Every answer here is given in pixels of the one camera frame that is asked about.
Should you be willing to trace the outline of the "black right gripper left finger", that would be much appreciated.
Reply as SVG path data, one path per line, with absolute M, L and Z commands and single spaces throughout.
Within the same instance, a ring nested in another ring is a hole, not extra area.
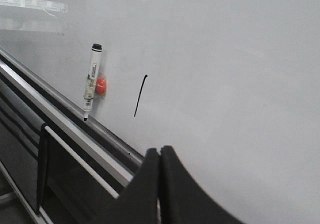
M 134 177 L 92 224 L 156 224 L 160 156 L 149 148 Z

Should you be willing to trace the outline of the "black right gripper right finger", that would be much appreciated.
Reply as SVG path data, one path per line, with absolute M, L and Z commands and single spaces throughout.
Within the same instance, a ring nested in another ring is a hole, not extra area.
M 163 224 L 241 224 L 193 179 L 172 146 L 160 151 L 160 215 Z

